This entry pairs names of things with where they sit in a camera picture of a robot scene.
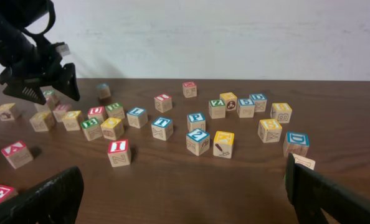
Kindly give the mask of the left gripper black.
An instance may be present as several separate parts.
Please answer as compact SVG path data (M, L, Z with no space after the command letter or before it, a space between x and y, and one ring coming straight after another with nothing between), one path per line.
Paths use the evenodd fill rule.
M52 86L67 97L79 101L76 70L73 63L62 66L64 44L39 46L23 42L6 46L0 42L0 84L7 84L2 91L7 96L31 101L40 105L46 103L39 87Z

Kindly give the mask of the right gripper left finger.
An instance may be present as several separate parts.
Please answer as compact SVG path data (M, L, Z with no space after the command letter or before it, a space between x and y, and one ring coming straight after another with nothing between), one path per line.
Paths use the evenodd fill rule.
M80 169L65 169L0 203L0 224L75 223L83 190Z

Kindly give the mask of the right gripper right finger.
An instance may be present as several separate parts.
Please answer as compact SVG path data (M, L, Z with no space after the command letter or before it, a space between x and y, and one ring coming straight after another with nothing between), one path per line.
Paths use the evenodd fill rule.
M285 188L299 223L327 223L324 212L339 223L370 223L370 200L334 183L287 157Z

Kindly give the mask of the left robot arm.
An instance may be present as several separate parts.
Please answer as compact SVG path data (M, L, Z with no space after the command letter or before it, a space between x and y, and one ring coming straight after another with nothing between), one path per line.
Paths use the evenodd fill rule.
M78 101L80 93L73 63L61 64L69 54L64 42L50 43L45 34L55 23L51 0L0 0L0 85L3 93L44 105L42 92L51 86Z

